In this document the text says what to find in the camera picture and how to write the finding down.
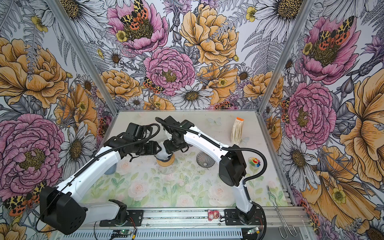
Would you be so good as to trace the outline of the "white paper coffee filter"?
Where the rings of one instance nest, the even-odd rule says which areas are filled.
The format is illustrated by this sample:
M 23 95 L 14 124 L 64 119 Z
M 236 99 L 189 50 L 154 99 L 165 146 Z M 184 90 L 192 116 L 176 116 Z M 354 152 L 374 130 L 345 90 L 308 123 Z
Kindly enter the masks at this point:
M 164 141 L 160 142 L 159 146 L 161 150 L 155 155 L 155 158 L 162 162 L 168 162 L 171 159 L 173 153 L 167 153 L 166 148 L 164 146 Z

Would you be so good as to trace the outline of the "grey glass dripper cone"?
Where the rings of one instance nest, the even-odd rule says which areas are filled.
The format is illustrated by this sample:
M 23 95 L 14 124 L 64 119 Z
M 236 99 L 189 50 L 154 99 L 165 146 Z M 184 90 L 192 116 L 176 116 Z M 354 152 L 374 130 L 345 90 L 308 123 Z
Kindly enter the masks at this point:
M 216 161 L 204 152 L 199 152 L 196 156 L 197 164 L 205 169 L 213 167 Z

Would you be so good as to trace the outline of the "coffee filter pack orange top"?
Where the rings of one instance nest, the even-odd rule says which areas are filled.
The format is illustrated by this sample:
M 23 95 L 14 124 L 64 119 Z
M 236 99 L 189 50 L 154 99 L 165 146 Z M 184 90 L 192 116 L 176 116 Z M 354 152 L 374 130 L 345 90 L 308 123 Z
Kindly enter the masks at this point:
M 231 142 L 238 145 L 242 140 L 244 119 L 237 117 L 231 132 Z

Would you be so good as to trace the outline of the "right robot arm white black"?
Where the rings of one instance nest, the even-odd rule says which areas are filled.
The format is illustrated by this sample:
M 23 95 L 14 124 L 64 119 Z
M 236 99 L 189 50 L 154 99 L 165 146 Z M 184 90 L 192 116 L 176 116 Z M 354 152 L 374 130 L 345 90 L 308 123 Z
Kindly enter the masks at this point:
M 237 145 L 231 147 L 206 136 L 188 120 L 179 123 L 169 116 L 164 120 L 156 117 L 156 121 L 162 125 L 168 138 L 160 143 L 161 151 L 155 155 L 157 160 L 167 163 L 174 152 L 185 151 L 189 147 L 198 148 L 207 154 L 219 165 L 219 177 L 222 182 L 233 190 L 238 219 L 245 225 L 250 224 L 257 207 L 251 200 L 245 184 L 247 165 L 243 151 Z

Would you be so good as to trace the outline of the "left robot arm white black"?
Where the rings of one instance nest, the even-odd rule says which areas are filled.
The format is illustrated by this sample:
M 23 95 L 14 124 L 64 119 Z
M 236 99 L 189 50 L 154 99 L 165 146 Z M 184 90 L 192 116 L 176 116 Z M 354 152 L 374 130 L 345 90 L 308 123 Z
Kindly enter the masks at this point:
M 82 205 L 87 191 L 106 173 L 113 173 L 127 155 L 133 157 L 155 155 L 160 146 L 152 139 L 160 132 L 158 124 L 130 123 L 125 132 L 108 139 L 90 161 L 55 187 L 45 187 L 40 193 L 39 221 L 65 235 L 82 225 L 110 221 L 124 225 L 128 220 L 126 204 L 109 200 L 103 204 Z

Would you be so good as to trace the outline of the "grey blue oval pad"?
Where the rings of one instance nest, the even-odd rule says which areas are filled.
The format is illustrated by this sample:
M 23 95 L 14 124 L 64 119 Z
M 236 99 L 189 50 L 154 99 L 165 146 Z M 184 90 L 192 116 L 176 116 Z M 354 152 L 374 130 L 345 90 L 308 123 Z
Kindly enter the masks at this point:
M 105 175 L 112 175 L 116 172 L 116 169 L 117 169 L 117 164 L 114 164 L 113 166 L 111 166 L 106 172 L 105 172 Z

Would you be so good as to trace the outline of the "colourful small toy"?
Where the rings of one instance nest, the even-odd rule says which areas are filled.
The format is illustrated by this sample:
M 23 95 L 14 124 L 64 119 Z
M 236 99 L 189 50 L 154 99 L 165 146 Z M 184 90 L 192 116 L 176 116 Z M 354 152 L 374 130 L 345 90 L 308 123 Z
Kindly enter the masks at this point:
M 249 164 L 254 168 L 259 168 L 261 166 L 261 161 L 257 158 L 249 158 Z

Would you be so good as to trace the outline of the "green circuit board left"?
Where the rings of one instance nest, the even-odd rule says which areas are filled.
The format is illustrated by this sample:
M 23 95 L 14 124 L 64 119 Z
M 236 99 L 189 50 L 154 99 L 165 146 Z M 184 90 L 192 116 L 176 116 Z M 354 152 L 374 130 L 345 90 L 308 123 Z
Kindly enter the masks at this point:
M 113 230 L 111 237 L 112 238 L 128 238 L 133 237 L 135 234 L 135 230 Z

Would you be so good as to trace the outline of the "green circuit board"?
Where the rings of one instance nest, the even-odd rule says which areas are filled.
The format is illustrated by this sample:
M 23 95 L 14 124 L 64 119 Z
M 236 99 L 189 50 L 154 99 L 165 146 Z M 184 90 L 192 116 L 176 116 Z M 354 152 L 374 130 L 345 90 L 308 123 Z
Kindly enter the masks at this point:
M 254 235 L 254 234 L 258 235 L 258 234 L 260 233 L 260 231 L 261 231 L 261 230 L 260 230 L 259 227 L 254 227 L 254 228 L 248 230 L 248 231 L 247 231 L 247 234 L 248 234 L 248 235 Z
M 111 237 L 112 238 L 128 238 L 133 237 L 135 234 L 135 230 L 113 230 Z

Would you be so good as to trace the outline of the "green circuit board right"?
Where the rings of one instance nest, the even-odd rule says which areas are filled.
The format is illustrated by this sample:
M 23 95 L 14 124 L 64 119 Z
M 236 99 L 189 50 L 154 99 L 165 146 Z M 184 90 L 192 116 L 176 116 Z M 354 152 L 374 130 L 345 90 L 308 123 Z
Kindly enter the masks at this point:
M 248 231 L 247 231 L 247 234 L 248 234 L 248 235 L 254 235 L 254 234 L 258 235 L 258 234 L 260 233 L 260 231 L 261 231 L 261 230 L 260 230 L 259 227 L 254 227 L 254 228 L 248 230 Z

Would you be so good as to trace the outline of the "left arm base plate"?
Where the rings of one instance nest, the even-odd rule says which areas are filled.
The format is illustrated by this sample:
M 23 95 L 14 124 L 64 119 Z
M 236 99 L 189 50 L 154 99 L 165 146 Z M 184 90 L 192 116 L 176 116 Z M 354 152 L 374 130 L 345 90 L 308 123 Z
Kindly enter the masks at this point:
M 117 220 L 100 221 L 100 227 L 140 227 L 143 221 L 143 210 L 127 210 L 127 218 L 119 223 Z

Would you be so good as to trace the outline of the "pink toy on rail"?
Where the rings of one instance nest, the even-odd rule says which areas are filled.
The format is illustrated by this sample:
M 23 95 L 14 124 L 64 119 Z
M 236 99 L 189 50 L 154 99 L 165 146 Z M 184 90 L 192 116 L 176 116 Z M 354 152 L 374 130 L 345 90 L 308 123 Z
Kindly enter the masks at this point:
M 219 219 L 221 214 L 218 210 L 208 210 L 208 221 Z

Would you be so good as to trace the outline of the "aluminium front rail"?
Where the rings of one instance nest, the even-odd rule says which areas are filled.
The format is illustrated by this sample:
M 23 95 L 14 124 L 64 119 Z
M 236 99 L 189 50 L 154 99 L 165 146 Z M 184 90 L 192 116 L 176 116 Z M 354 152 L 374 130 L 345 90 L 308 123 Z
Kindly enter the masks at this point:
M 99 223 L 86 224 L 70 235 L 60 232 L 51 240 L 130 240 L 112 238 L 113 230 L 135 230 L 137 240 L 315 240 L 310 220 L 300 207 L 281 207 L 277 212 L 265 207 L 266 225 L 227 226 L 224 210 L 218 208 L 219 219 L 208 221 L 208 209 L 204 208 L 147 208 L 144 209 L 140 227 L 100 227 Z M 247 231 L 259 227 L 258 235 Z

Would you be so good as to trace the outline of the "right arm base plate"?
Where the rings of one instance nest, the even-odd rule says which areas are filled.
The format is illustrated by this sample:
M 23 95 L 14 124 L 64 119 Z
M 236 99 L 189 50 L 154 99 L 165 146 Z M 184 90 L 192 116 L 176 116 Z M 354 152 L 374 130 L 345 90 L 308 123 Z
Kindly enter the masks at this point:
M 225 223 L 227 226 L 261 226 L 266 225 L 265 213 L 261 209 L 256 209 L 254 212 L 243 213 L 238 209 L 224 210 Z

